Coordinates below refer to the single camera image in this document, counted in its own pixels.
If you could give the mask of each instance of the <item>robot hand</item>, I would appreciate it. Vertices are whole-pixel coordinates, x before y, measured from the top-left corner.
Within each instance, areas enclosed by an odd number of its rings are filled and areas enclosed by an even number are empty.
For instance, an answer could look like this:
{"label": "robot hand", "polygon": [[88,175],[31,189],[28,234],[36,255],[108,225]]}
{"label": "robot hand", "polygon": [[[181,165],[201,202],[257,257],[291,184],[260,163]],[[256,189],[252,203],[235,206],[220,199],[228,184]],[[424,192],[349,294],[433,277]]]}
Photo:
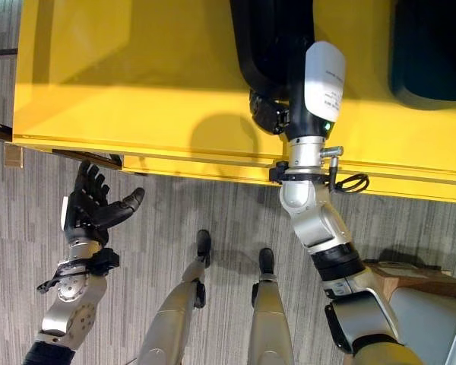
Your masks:
{"label": "robot hand", "polygon": [[108,204],[105,176],[90,161],[79,167],[74,191],[63,204],[62,228],[68,240],[68,257],[54,277],[37,290],[44,294],[58,286],[54,304],[44,316],[36,340],[25,357],[26,365],[68,365],[91,330],[97,305],[106,291],[109,270],[120,258],[106,248],[108,228],[130,217],[140,206],[144,190],[136,188],[121,201]]}
{"label": "robot hand", "polygon": [[138,209],[145,191],[136,188],[122,201],[108,205],[109,187],[98,167],[85,160],[81,163],[74,191],[68,197],[63,229],[69,243],[76,240],[96,240],[102,246],[108,242],[107,229],[129,218]]}

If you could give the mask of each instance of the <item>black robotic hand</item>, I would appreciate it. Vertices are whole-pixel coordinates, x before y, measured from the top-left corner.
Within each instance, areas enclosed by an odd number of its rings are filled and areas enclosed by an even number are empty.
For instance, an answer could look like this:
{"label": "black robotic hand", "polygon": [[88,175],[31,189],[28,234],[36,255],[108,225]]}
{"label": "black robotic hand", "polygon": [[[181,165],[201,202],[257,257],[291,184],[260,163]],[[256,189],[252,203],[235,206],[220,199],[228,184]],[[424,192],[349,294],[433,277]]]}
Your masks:
{"label": "black robotic hand", "polygon": [[144,199],[145,191],[136,188],[122,201],[109,205],[106,200],[109,187],[103,184],[105,176],[98,174],[99,170],[88,160],[79,166],[65,217],[64,232],[69,243],[86,239],[105,246],[109,238],[108,228],[134,214]]}

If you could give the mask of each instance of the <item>black rubber cover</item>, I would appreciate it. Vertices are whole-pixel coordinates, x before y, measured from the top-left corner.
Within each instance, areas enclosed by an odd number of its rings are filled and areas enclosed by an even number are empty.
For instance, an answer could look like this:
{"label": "black rubber cover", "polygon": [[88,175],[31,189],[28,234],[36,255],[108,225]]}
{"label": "black rubber cover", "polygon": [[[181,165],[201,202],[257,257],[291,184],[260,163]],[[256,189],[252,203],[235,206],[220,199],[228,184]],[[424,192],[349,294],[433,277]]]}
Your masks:
{"label": "black rubber cover", "polygon": [[360,351],[365,346],[368,346],[369,344],[378,344],[380,342],[399,344],[395,340],[395,338],[392,338],[389,335],[374,334],[374,335],[363,336],[363,337],[357,338],[355,341],[353,341],[353,354],[356,355],[356,353],[358,351]]}
{"label": "black rubber cover", "polygon": [[25,356],[23,365],[69,365],[74,357],[70,348],[36,341]]}
{"label": "black rubber cover", "polygon": [[311,258],[323,281],[345,278],[365,269],[352,243],[317,252]]}

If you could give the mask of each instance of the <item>black clamp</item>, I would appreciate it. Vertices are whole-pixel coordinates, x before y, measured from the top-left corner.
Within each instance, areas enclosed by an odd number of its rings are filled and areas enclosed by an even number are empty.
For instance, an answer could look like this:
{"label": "black clamp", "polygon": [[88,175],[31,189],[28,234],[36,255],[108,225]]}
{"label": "black clamp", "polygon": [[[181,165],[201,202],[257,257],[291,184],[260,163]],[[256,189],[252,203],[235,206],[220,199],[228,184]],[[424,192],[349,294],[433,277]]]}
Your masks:
{"label": "black clamp", "polygon": [[250,90],[250,111],[255,123],[272,135],[283,133],[290,122],[287,105],[263,97],[253,90]]}
{"label": "black clamp", "polygon": [[[73,268],[78,265],[84,265],[85,269],[81,272],[73,274],[61,275],[66,269]],[[80,276],[85,274],[92,274],[96,276],[106,276],[108,271],[120,266],[120,256],[110,248],[103,248],[94,253],[89,259],[77,259],[60,265],[56,270],[51,280],[44,281],[37,287],[37,291],[41,294],[47,293],[51,287],[54,287],[60,280],[64,278],[71,278],[73,276]]]}
{"label": "black clamp", "polygon": [[268,179],[273,183],[282,184],[283,181],[318,181],[326,183],[329,176],[321,173],[286,173],[289,168],[287,161],[279,161],[268,171]]}

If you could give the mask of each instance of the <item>gray carpet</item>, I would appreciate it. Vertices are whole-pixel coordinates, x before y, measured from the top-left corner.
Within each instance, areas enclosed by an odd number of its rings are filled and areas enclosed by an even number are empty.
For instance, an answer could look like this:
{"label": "gray carpet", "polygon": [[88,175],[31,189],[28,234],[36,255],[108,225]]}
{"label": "gray carpet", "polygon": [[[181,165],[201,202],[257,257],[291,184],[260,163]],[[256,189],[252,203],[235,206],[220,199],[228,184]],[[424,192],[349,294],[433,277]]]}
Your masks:
{"label": "gray carpet", "polygon": [[[20,2],[0,0],[0,48],[16,46]],[[11,124],[15,60],[0,58],[0,122]],[[0,143],[0,364],[20,363],[53,293],[35,287],[49,279],[65,254],[59,229],[62,196],[78,163],[26,151],[25,168],[3,167]],[[257,252],[273,248],[280,289],[299,365],[340,363],[323,307],[318,274],[304,254],[277,189],[230,182],[106,171],[110,199],[143,186],[139,212],[111,230],[122,266],[109,289],[76,364],[121,365],[135,357],[154,314],[195,254],[199,228],[214,239],[207,270],[207,305],[193,315],[185,364],[246,362],[252,317],[250,293]],[[456,276],[456,205],[371,195],[334,197],[364,258],[417,257]]]}

